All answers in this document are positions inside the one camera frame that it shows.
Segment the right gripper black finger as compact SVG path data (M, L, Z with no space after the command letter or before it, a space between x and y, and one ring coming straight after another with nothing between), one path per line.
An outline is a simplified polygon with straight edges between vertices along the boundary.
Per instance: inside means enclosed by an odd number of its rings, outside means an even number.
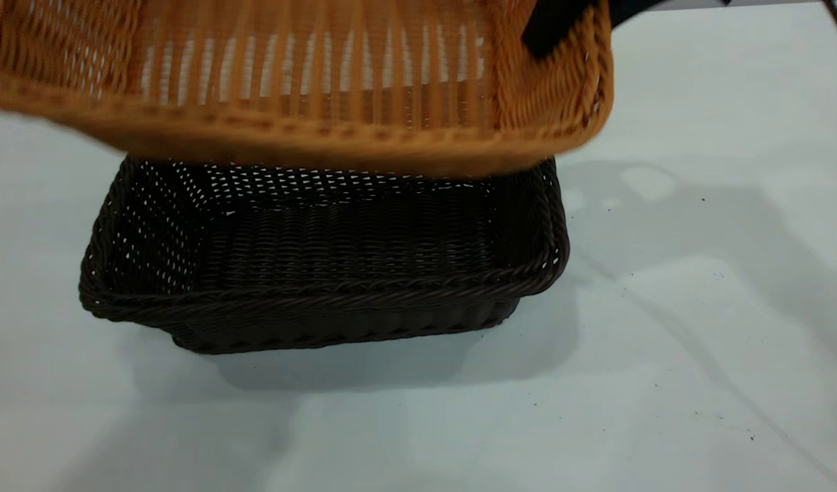
M535 60L547 58L596 1L536 1L521 41Z
M609 0L609 15L611 25L615 29L624 24L634 16L640 15L647 10L656 8L666 0Z

